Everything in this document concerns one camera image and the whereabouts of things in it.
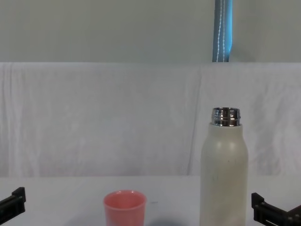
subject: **cup rim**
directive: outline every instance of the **cup rim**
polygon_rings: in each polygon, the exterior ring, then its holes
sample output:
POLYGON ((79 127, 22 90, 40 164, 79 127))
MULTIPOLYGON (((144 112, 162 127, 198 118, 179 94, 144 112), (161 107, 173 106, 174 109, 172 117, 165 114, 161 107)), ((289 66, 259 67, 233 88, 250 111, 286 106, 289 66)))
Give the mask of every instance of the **cup rim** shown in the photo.
POLYGON ((108 208, 108 209, 111 209, 111 210, 118 210, 118 211, 129 211, 129 210, 135 210, 135 209, 138 209, 142 206, 144 206, 147 202, 147 198, 145 196, 145 194, 141 193, 141 192, 138 192, 136 190, 117 190, 117 191, 114 191, 114 192, 111 192, 111 193, 108 193, 104 198, 103 198, 103 205, 105 206, 105 208, 108 208), (116 208, 116 207, 112 207, 108 204, 105 203, 105 200, 112 196, 112 195, 115 195, 117 193, 124 193, 124 192, 131 192, 131 193, 136 193, 136 194, 139 194, 141 195, 143 198, 144 198, 144 201, 143 203, 139 204, 138 206, 135 206, 135 207, 131 207, 131 208, 127 208, 127 209, 122 209, 122 208, 116 208))

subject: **white table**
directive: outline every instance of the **white table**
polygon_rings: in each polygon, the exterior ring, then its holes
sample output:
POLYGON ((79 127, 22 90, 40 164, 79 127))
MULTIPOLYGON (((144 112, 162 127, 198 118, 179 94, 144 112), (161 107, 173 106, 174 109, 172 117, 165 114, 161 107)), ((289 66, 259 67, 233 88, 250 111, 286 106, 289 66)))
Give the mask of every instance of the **white table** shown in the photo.
MULTIPOLYGON (((198 226, 199 177, 0 178, 0 182, 1 199, 20 186, 26 190, 26 212, 7 226, 104 226, 102 199, 119 189, 146 194, 148 226, 198 226)), ((301 204, 301 177, 249 179, 246 224, 259 226, 253 221, 252 192, 290 210, 301 204)))

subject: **threaded bottle opening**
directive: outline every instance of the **threaded bottle opening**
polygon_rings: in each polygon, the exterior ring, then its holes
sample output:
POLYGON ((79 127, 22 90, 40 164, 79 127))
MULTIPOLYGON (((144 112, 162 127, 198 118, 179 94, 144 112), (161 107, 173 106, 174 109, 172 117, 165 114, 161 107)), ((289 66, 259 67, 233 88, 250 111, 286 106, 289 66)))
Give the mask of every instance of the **threaded bottle opening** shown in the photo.
POLYGON ((216 126, 240 126, 240 110, 233 107, 216 107, 212 110, 211 124, 216 126))

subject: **pink cup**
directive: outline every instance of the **pink cup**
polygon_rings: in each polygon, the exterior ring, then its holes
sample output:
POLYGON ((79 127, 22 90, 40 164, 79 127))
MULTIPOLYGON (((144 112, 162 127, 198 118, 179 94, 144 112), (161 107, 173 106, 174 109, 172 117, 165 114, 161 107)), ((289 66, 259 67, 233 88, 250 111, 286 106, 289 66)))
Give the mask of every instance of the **pink cup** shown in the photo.
POLYGON ((143 226, 146 197, 138 191, 121 190, 103 199, 107 226, 143 226))

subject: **white fabric backdrop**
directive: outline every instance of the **white fabric backdrop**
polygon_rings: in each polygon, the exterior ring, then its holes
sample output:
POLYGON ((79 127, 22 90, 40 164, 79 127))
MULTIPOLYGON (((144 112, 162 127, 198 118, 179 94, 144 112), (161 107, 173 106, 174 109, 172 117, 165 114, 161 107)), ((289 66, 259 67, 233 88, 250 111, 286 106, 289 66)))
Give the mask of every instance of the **white fabric backdrop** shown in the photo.
POLYGON ((0 64, 0 174, 186 175, 199 81, 199 66, 0 64))
POLYGON ((301 62, 300 0, 234 0, 231 62, 301 62))
POLYGON ((300 71, 2 63, 0 176, 198 175, 215 106, 241 109, 252 174, 299 174, 300 71))

